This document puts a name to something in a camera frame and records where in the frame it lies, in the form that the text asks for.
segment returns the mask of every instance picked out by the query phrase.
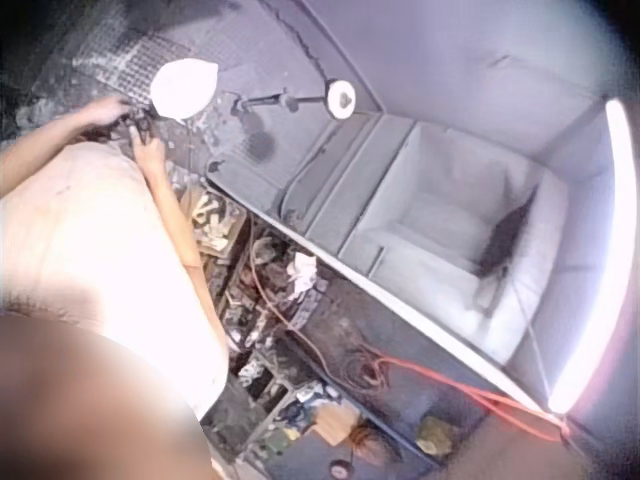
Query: metal grate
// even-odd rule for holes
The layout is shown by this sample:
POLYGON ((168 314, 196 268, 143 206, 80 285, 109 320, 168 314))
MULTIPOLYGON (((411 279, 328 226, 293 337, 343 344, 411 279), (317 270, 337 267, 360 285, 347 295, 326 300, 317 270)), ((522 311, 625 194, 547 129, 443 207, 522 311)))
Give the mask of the metal grate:
POLYGON ((188 57, 190 50, 157 35, 123 29, 117 19, 102 22, 73 59, 78 71, 149 103, 153 77, 165 63, 188 57))

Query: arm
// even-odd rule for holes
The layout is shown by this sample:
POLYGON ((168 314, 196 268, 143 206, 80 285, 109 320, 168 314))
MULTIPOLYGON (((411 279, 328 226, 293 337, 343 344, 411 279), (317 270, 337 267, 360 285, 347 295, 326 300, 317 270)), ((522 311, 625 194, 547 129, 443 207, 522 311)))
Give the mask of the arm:
POLYGON ((207 280, 200 262, 200 251, 193 238, 193 229, 184 213, 182 213, 167 177, 164 166, 164 144, 158 138, 154 138, 147 145, 144 145, 134 127, 129 129, 129 133, 133 143, 135 161, 147 180, 151 196, 158 207, 164 228, 169 234, 180 262, 191 279, 209 324, 213 328, 220 345, 226 350, 226 335, 209 294, 207 280))
POLYGON ((79 134, 109 125, 128 111, 123 98, 103 98, 19 139, 0 157, 0 198, 40 170, 79 134))

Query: fluorescent light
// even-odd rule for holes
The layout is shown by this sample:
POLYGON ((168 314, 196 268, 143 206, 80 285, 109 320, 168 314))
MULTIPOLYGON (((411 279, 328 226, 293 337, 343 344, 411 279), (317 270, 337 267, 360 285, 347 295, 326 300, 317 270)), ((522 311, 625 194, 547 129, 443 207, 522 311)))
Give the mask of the fluorescent light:
POLYGON ((620 315, 633 262, 637 193, 631 133, 619 100, 607 102, 606 112, 613 152, 613 220, 589 321, 549 398, 549 408, 560 414, 573 407, 602 359, 620 315))

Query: hand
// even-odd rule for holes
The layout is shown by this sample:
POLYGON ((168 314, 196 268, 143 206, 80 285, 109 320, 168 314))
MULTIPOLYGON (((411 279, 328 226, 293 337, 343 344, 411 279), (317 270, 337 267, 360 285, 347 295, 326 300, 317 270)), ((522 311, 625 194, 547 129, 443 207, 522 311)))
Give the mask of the hand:
POLYGON ((164 168, 165 147, 162 140, 154 137, 146 145, 140 139, 140 132, 136 127, 129 127, 133 157, 147 180, 157 180, 166 176, 164 168))
POLYGON ((83 122, 92 127, 106 127, 131 110, 126 97, 114 95, 95 100, 78 112, 83 122))

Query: white t-shirt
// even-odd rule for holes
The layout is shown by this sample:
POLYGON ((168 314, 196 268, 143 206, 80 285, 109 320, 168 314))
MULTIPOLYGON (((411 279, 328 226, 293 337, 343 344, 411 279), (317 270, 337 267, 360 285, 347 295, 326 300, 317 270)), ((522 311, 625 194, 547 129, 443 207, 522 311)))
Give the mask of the white t-shirt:
POLYGON ((157 367, 200 419, 228 359, 137 166, 66 147, 0 201, 1 298, 100 333, 157 367))

